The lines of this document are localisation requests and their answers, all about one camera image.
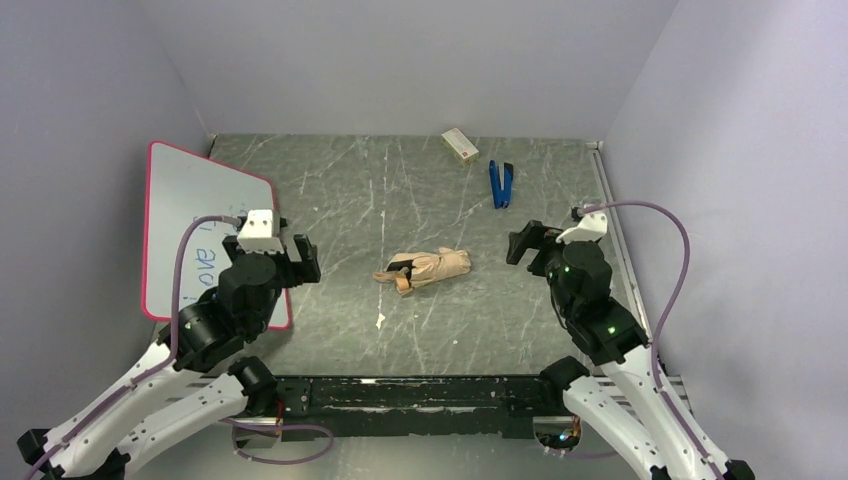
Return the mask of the beige folding umbrella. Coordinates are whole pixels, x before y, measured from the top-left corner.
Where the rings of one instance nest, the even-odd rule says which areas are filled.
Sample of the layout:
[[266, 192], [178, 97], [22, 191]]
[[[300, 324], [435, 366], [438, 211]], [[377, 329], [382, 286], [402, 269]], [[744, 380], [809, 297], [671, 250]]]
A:
[[400, 295], [407, 295], [429, 284], [468, 274], [472, 270], [465, 250], [440, 247], [437, 252], [402, 252], [391, 257], [387, 266], [375, 272], [379, 283], [391, 284]]

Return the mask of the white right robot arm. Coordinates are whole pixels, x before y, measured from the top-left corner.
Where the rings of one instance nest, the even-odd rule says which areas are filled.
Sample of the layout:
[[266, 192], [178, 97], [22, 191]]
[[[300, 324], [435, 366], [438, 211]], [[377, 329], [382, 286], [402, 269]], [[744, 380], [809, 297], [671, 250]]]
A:
[[542, 377], [641, 479], [754, 478], [747, 462], [730, 458], [697, 424], [668, 386], [645, 329], [612, 296], [612, 267], [599, 245], [607, 231], [603, 215], [585, 216], [566, 230], [531, 220], [509, 234], [506, 261], [515, 265], [535, 250], [528, 272], [545, 279], [557, 320], [629, 406], [615, 402], [572, 356], [546, 367]]

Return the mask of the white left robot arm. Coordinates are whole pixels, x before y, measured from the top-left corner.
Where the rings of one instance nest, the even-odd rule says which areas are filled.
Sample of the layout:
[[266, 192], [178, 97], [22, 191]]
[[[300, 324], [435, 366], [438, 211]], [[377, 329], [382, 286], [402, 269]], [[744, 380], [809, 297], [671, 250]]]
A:
[[28, 479], [124, 479], [221, 420], [256, 416], [278, 402], [278, 381], [257, 357], [235, 361], [200, 391], [185, 387], [255, 341], [286, 290], [321, 279], [318, 251], [297, 234], [299, 260], [272, 234], [224, 239], [231, 265], [218, 284], [177, 313], [119, 380], [82, 411], [17, 440]]

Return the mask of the blue stapler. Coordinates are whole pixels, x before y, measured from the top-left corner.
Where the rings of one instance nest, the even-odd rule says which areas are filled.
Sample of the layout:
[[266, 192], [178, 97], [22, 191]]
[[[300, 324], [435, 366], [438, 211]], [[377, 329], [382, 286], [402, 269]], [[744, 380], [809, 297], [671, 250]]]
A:
[[500, 165], [497, 161], [490, 160], [489, 177], [494, 208], [508, 208], [512, 200], [514, 165], [509, 162]]

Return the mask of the small white red box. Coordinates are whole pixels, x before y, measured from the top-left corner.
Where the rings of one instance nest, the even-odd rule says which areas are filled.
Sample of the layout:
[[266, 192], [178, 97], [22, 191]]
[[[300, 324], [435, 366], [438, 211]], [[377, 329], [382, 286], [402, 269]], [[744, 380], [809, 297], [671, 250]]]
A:
[[459, 128], [452, 128], [442, 133], [441, 139], [461, 165], [467, 166], [480, 156], [477, 147]]

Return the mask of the pink framed whiteboard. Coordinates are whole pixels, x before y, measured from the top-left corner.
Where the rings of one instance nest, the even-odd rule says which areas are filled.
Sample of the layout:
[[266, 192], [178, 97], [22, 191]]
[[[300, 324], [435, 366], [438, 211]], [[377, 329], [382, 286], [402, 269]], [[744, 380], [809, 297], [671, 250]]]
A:
[[[275, 206], [266, 179], [168, 143], [151, 143], [142, 256], [143, 313], [154, 321], [170, 320], [178, 247], [192, 222], [203, 216], [240, 217], [250, 210]], [[182, 263], [181, 307], [217, 285], [219, 274], [231, 264], [222, 241], [234, 233], [233, 226], [221, 222], [208, 222], [194, 230]]]

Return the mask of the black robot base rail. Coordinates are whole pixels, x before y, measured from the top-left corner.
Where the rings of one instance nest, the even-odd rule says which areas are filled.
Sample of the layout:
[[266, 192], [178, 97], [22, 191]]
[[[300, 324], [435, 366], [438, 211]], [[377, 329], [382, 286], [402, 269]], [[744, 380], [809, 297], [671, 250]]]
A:
[[336, 437], [498, 435], [567, 440], [574, 416], [540, 375], [280, 376], [240, 419], [314, 424]]

